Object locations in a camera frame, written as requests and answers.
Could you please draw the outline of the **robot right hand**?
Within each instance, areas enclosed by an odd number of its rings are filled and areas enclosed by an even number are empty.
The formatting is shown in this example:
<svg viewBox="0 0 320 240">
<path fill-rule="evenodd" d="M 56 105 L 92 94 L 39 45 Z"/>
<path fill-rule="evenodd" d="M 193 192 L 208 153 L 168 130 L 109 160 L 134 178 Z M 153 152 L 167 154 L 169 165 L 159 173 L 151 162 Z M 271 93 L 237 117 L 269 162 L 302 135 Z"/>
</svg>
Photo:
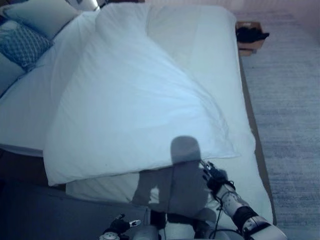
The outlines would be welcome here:
<svg viewBox="0 0 320 240">
<path fill-rule="evenodd" d="M 225 185 L 228 181 L 227 178 L 217 169 L 211 162 L 200 161 L 203 166 L 203 175 L 206 186 L 208 189 L 216 195 L 221 187 Z"/>
</svg>

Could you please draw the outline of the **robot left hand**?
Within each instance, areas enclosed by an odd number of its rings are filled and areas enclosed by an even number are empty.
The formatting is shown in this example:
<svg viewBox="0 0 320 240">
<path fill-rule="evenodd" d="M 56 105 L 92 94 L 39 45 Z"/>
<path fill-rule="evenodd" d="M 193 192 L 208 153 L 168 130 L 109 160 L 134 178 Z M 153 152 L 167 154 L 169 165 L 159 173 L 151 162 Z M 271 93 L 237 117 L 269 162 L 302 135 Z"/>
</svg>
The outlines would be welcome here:
<svg viewBox="0 0 320 240">
<path fill-rule="evenodd" d="M 123 213 L 118 215 L 104 232 L 123 234 L 130 228 L 139 226 L 142 222 L 140 219 L 125 221 L 125 216 Z"/>
</svg>

